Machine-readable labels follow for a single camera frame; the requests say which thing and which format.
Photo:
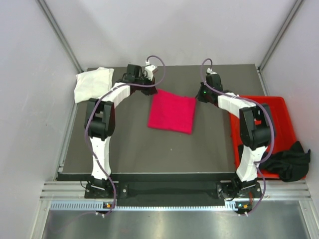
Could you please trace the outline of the pink t-shirt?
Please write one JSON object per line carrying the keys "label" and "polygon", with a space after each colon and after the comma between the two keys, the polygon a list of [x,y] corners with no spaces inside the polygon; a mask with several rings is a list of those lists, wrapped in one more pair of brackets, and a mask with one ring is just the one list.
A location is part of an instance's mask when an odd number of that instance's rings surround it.
{"label": "pink t-shirt", "polygon": [[196,99],[159,89],[154,95],[148,127],[192,134]]}

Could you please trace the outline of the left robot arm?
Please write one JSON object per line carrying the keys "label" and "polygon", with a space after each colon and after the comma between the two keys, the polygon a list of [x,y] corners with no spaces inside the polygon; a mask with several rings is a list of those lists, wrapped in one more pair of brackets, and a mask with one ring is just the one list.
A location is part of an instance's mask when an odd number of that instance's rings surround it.
{"label": "left robot arm", "polygon": [[122,78],[99,99],[91,98],[87,104],[85,119],[85,141],[91,143],[93,170],[88,181],[87,190],[95,189],[101,197],[113,193],[110,180],[109,146],[115,131],[116,107],[135,91],[146,96],[157,93],[154,73],[157,66],[146,63],[145,68],[129,64]]}

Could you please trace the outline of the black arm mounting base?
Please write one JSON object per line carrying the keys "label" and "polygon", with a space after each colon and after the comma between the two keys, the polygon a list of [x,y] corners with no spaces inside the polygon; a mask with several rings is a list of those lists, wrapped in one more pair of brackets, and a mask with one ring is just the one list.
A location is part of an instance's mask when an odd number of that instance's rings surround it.
{"label": "black arm mounting base", "polygon": [[121,181],[115,188],[117,206],[221,206],[261,195],[260,187],[239,192],[227,181]]}

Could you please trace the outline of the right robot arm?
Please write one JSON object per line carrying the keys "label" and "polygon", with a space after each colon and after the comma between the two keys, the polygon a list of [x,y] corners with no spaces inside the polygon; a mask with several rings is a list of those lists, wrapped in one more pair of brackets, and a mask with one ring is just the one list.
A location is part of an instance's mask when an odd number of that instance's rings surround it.
{"label": "right robot arm", "polygon": [[260,161],[275,137],[270,109],[232,92],[219,92],[205,83],[201,83],[196,98],[239,119],[243,149],[232,189],[236,196],[244,197],[255,187]]}

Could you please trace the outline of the folded white t-shirt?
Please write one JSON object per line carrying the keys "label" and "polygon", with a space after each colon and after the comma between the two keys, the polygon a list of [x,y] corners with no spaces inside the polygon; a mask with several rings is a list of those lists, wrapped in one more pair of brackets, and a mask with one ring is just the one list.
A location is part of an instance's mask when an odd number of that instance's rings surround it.
{"label": "folded white t-shirt", "polygon": [[97,99],[106,94],[112,87],[114,69],[99,67],[76,75],[74,101],[76,104],[90,98]]}

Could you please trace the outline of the red plastic bin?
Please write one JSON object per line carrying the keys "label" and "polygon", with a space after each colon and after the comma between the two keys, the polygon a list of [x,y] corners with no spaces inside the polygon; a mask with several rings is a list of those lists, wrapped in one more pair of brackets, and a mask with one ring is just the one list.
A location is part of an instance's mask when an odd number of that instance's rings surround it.
{"label": "red plastic bin", "polygon": [[[260,104],[266,104],[269,106],[272,121],[275,129],[275,143],[272,154],[280,151],[289,150],[290,147],[297,141],[295,131],[290,119],[290,115],[282,97],[266,97],[266,96],[247,96],[247,98],[252,99]],[[243,143],[240,138],[240,123],[239,119],[232,114],[230,114],[231,122],[231,136],[233,140],[233,148],[235,155],[235,165],[236,169],[240,165],[241,154],[243,149]],[[268,154],[270,148],[268,147],[264,156]],[[271,173],[264,173],[267,179],[279,179]]]}

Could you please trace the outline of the black t-shirt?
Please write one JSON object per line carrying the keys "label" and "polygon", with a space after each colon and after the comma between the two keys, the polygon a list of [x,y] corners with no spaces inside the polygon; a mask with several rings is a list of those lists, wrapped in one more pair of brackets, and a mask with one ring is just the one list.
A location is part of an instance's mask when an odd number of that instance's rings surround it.
{"label": "black t-shirt", "polygon": [[296,141],[289,150],[272,154],[259,165],[259,169],[263,174],[266,172],[278,176],[283,182],[295,182],[306,177],[310,162],[311,150],[305,152],[301,143]]}

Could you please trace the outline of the right aluminium frame post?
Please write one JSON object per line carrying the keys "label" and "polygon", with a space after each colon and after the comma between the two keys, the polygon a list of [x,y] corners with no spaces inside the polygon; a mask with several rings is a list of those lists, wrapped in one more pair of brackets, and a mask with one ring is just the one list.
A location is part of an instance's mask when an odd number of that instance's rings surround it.
{"label": "right aluminium frame post", "polygon": [[294,1],[294,4],[292,5],[291,9],[289,10],[287,16],[284,19],[284,22],[282,23],[278,33],[276,34],[274,40],[272,41],[269,49],[267,50],[265,56],[263,57],[260,65],[257,67],[257,72],[259,74],[262,73],[262,71],[265,69],[267,66],[270,58],[274,54],[276,48],[280,44],[281,40],[283,39],[286,31],[288,30],[289,26],[291,25],[292,21],[294,20],[296,14],[304,4],[304,0],[296,0]]}

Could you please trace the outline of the aluminium frame post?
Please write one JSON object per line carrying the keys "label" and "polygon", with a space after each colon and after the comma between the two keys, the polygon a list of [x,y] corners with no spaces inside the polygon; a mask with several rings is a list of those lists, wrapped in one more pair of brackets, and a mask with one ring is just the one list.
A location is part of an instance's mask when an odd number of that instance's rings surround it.
{"label": "aluminium frame post", "polygon": [[69,60],[71,61],[72,65],[76,69],[77,73],[82,73],[83,69],[80,66],[80,63],[78,59],[76,58],[74,51],[72,50],[67,38],[65,37],[62,29],[60,28],[57,20],[55,19],[49,5],[45,0],[35,0],[35,2],[38,4],[39,8],[43,12],[45,18],[47,19],[48,23],[50,24],[53,32],[55,33],[58,41],[60,42],[63,50],[69,57]]}
{"label": "aluminium frame post", "polygon": [[265,69],[267,66],[270,58],[274,54],[276,48],[280,44],[281,40],[283,39],[286,31],[288,30],[289,26],[291,25],[292,21],[294,20],[296,14],[304,4],[304,0],[296,0],[294,1],[294,4],[292,5],[291,9],[289,10],[287,16],[284,19],[284,22],[282,23],[278,33],[276,34],[274,40],[272,41],[269,49],[267,50],[265,56],[263,57],[260,65],[257,67],[257,72],[259,74],[262,73],[262,71]]}

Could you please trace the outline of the left aluminium frame post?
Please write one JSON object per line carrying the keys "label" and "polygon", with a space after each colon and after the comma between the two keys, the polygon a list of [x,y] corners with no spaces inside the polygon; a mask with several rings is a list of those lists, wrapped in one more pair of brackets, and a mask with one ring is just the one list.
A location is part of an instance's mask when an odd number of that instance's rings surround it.
{"label": "left aluminium frame post", "polygon": [[65,37],[62,29],[60,28],[57,20],[55,19],[49,5],[45,0],[35,0],[35,2],[38,4],[39,8],[43,12],[45,18],[47,19],[48,23],[50,24],[53,32],[55,33],[58,41],[60,42],[63,50],[69,57],[69,60],[71,61],[72,65],[76,69],[77,73],[82,73],[83,69],[80,66],[80,63],[78,59],[76,58],[74,51],[72,50],[67,38]]}

